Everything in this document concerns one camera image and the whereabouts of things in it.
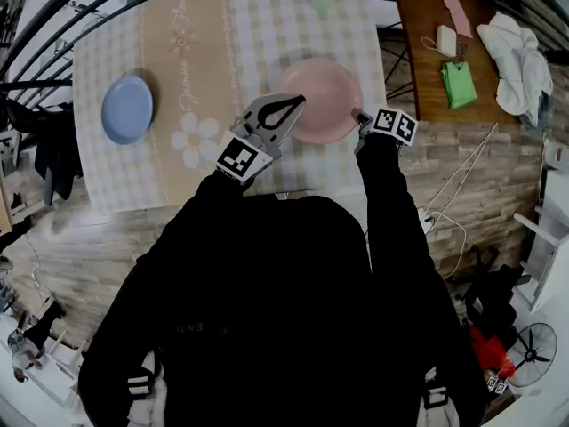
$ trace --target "plate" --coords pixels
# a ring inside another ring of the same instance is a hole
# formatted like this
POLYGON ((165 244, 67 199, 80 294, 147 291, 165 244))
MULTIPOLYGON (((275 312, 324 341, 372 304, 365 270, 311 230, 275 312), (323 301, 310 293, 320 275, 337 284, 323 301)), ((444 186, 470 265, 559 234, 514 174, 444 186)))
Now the plate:
POLYGON ((329 144, 346 137, 357 124, 352 111, 364 105, 356 78, 340 63, 328 59, 294 63, 284 72, 280 91, 306 97, 306 108, 293 128, 293 137, 309 144, 329 144))
POLYGON ((139 77, 119 77, 105 93, 100 120, 114 143, 127 145, 137 141, 148 130, 151 119, 152 94, 139 77))

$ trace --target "pink plate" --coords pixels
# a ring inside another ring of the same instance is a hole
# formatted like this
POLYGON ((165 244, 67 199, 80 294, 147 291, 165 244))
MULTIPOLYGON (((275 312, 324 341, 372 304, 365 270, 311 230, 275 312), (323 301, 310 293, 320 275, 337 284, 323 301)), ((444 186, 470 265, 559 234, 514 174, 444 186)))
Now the pink plate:
POLYGON ((280 91, 306 97, 307 105, 293 128, 293 136, 309 144, 343 139, 356 126, 352 110, 361 109, 364 104, 356 78, 328 59, 294 63, 284 72, 280 91))

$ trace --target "pink cloth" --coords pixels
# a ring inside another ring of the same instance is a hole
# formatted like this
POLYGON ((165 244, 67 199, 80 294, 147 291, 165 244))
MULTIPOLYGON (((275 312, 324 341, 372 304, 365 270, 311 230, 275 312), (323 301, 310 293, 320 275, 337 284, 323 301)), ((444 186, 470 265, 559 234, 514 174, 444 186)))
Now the pink cloth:
POLYGON ((468 38, 472 37, 472 33, 470 32, 470 22, 462 9, 461 2, 459 0, 443 0, 445 2, 445 6, 451 12, 451 17, 453 18, 454 28, 456 28, 456 33, 459 35, 467 36, 468 38))

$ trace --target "checkered tablecloth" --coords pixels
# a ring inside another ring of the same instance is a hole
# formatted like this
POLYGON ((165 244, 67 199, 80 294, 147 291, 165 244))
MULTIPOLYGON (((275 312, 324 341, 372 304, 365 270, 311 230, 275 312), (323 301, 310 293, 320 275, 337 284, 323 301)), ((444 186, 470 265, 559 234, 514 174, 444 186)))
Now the checkered tablecloth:
MULTIPOLYGON (((297 60, 326 57, 355 74, 365 110, 385 104, 381 54, 369 0, 333 0, 321 15, 309 0, 225 0, 232 53, 244 106, 275 91, 282 72, 297 60)), ((168 205, 152 163, 151 138, 119 147, 100 125, 108 87, 140 67, 140 18, 131 10, 95 30, 76 46, 74 102, 79 150, 92 206, 115 212, 168 205)), ((254 194, 318 189, 334 193, 361 185, 353 150, 354 131, 344 140, 313 146, 288 138, 283 157, 263 172, 254 194)))

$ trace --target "black sleeve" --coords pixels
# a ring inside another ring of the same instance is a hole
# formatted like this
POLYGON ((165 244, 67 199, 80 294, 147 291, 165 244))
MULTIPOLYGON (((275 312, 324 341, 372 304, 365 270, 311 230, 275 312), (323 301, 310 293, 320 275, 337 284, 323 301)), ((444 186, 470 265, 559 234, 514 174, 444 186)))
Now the black sleeve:
POLYGON ((398 408, 399 425, 416 425, 425 374, 436 367, 461 426, 478 426, 487 407, 485 379, 430 258, 395 140, 368 135, 357 162, 367 196, 373 275, 381 289, 381 337, 390 343, 380 352, 390 388, 386 407, 398 408))
POLYGON ((242 191, 237 182, 221 173, 205 178, 124 281, 92 339, 79 374, 81 400, 95 427, 128 424, 132 400, 127 380, 160 343, 172 321, 167 300, 180 276, 173 258, 180 258, 192 244, 191 233, 185 231, 189 226, 207 225, 203 205, 237 201, 242 191))

